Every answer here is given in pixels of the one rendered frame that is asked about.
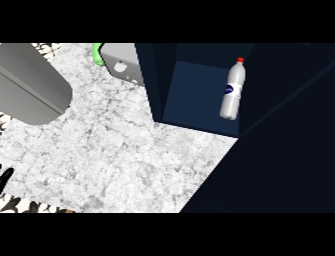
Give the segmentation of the dark navy cabinet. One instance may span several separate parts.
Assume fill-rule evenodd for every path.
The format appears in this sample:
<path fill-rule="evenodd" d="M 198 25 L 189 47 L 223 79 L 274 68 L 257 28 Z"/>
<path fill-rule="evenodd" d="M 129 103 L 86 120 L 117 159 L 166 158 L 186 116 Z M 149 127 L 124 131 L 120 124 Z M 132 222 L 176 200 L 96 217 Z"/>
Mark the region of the dark navy cabinet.
<path fill-rule="evenodd" d="M 241 137 L 335 67 L 335 43 L 139 43 L 157 122 Z M 245 60 L 238 118 L 220 117 L 228 73 Z"/>

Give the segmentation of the clear water bottle red cap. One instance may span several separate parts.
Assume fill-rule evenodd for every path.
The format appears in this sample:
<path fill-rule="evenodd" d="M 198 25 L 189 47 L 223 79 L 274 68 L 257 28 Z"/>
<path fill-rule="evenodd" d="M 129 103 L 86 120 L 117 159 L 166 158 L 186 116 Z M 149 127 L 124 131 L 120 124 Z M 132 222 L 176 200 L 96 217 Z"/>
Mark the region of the clear water bottle red cap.
<path fill-rule="evenodd" d="M 238 57 L 237 63 L 234 64 L 228 74 L 228 83 L 226 83 L 225 95 L 223 95 L 222 106 L 220 106 L 220 116 L 229 120 L 235 120 L 238 117 L 244 82 L 245 82 L 244 58 Z"/>

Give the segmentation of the grey rounded appliance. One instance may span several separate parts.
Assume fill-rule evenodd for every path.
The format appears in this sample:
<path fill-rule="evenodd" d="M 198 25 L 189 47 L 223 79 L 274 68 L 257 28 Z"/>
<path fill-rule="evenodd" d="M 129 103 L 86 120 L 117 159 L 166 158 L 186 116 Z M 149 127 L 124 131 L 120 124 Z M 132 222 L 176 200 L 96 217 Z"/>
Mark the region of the grey rounded appliance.
<path fill-rule="evenodd" d="M 0 112 L 30 125 L 67 111 L 73 88 L 30 43 L 0 43 Z"/>

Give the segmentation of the green object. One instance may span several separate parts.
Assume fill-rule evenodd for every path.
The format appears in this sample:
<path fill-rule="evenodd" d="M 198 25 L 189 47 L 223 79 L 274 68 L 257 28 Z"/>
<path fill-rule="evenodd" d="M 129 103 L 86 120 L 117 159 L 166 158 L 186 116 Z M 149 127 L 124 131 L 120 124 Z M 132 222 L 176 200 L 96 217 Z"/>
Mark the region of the green object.
<path fill-rule="evenodd" d="M 93 62 L 99 66 L 105 66 L 105 61 L 101 56 L 101 46 L 102 43 L 92 43 L 92 55 L 93 55 Z"/>

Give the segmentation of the silver grey box appliance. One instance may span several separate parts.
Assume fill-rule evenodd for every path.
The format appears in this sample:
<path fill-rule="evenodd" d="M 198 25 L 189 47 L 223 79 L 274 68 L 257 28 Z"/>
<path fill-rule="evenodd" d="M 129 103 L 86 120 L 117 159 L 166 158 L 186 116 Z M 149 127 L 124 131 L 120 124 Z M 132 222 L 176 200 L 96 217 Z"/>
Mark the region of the silver grey box appliance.
<path fill-rule="evenodd" d="M 105 43 L 99 50 L 110 74 L 144 86 L 144 77 L 133 43 Z"/>

